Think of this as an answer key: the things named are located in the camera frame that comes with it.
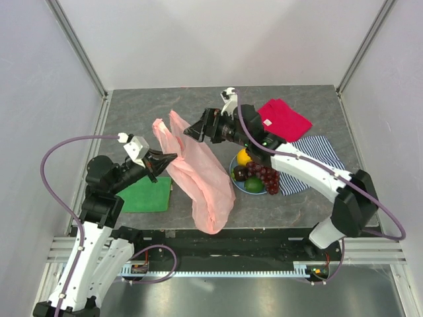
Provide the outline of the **pink plastic bag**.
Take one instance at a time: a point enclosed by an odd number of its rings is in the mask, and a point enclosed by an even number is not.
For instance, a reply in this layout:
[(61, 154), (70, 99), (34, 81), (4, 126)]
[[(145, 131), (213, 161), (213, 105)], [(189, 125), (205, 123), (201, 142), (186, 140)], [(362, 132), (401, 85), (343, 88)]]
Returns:
[(169, 127), (162, 119), (156, 119), (152, 125), (162, 152), (177, 155), (166, 171), (192, 199), (192, 218), (196, 228), (207, 234), (216, 234), (226, 225), (235, 204), (232, 181), (207, 144), (184, 134), (188, 122), (173, 110), (169, 119)]

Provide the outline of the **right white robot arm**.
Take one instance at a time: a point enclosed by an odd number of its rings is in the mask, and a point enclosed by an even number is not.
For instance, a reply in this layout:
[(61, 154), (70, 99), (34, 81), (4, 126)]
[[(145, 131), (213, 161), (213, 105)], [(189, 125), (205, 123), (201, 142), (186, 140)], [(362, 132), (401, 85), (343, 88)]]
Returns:
[(243, 104), (230, 111), (207, 108), (184, 134), (197, 142), (209, 137), (212, 143), (229, 141), (242, 145), (253, 161), (293, 176), (332, 202), (331, 215), (312, 228), (302, 245), (310, 260), (319, 259), (341, 238), (359, 237), (378, 210), (375, 187), (367, 172), (351, 173), (306, 155), (266, 131), (252, 105)]

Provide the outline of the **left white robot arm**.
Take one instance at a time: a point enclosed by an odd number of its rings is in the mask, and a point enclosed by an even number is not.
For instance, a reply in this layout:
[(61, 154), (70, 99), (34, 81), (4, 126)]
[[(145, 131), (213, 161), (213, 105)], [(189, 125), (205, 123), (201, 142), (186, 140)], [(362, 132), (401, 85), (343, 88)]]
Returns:
[(47, 301), (35, 305), (34, 316), (99, 316), (123, 266), (145, 252), (141, 230), (114, 228), (124, 206), (118, 193), (144, 177), (156, 182), (176, 158), (175, 153), (148, 150), (141, 165), (130, 160), (117, 164), (105, 155), (90, 160), (74, 247), (57, 287)]

